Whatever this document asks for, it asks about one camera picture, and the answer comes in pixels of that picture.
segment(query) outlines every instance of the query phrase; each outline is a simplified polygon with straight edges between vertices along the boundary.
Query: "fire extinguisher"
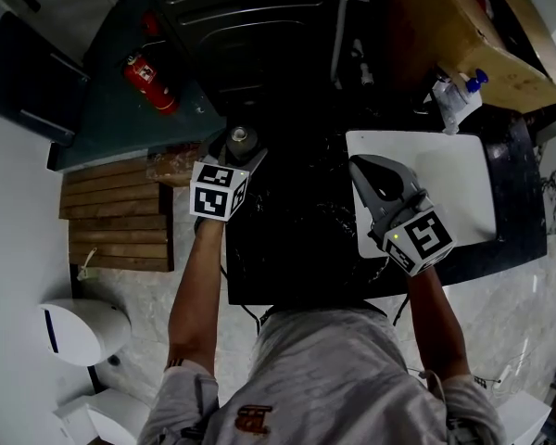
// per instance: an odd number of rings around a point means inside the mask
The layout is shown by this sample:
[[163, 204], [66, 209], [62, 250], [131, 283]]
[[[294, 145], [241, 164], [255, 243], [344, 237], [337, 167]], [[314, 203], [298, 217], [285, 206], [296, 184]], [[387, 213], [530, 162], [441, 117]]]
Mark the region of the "fire extinguisher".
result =
[[157, 70], [140, 54], [129, 55], [123, 75], [155, 106], [161, 114], [171, 114], [179, 100], [158, 77]]

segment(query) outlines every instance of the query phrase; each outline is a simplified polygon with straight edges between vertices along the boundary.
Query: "white cutting board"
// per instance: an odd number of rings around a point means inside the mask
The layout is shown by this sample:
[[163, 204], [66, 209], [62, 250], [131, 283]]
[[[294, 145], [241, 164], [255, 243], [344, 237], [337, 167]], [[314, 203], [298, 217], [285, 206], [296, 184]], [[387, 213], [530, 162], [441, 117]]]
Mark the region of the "white cutting board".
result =
[[[414, 170], [422, 188], [435, 204], [442, 204], [457, 246], [496, 239], [497, 224], [482, 142], [475, 135], [458, 133], [350, 131], [348, 157], [379, 155]], [[354, 208], [359, 253], [365, 259], [384, 257], [367, 236], [371, 213], [362, 206], [356, 188]]]

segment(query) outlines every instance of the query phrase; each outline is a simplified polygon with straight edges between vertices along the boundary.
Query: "shirt logo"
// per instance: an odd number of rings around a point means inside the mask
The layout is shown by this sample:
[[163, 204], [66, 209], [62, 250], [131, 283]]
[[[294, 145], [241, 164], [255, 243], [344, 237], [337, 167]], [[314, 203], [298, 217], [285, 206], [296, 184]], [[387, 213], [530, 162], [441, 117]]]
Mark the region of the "shirt logo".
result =
[[242, 432], [254, 435], [267, 435], [270, 429], [267, 428], [263, 421], [266, 413], [272, 411], [272, 407], [267, 405], [244, 405], [237, 412], [237, 418], [234, 420], [234, 426]]

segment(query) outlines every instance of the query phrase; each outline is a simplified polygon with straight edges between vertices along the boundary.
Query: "gray shirt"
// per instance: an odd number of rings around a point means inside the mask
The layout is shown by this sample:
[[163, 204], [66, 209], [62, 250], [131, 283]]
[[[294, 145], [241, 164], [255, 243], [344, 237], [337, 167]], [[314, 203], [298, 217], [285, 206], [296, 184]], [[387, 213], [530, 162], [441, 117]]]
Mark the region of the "gray shirt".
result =
[[429, 391], [408, 374], [393, 327], [377, 311], [275, 313], [253, 364], [220, 409], [204, 368], [185, 361], [168, 369], [138, 443], [504, 443], [473, 378], [434, 378]]

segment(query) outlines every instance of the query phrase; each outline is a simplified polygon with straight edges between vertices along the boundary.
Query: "black countertop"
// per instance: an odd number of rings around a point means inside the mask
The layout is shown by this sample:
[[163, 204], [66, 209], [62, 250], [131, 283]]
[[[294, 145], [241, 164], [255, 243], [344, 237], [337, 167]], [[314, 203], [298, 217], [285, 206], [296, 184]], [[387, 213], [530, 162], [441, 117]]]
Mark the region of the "black countertop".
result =
[[[227, 226], [232, 304], [351, 301], [406, 291], [404, 274], [394, 262], [383, 268], [383, 259], [359, 254], [345, 133], [436, 132], [440, 120], [404, 108], [389, 110], [387, 117], [358, 100], [318, 112], [323, 114], [319, 119], [309, 108], [296, 117], [266, 112], [264, 124], [257, 125], [269, 154]], [[484, 106], [461, 131], [482, 140], [497, 239], [454, 248], [436, 265], [444, 285], [532, 261], [547, 247], [539, 174], [524, 121]]]

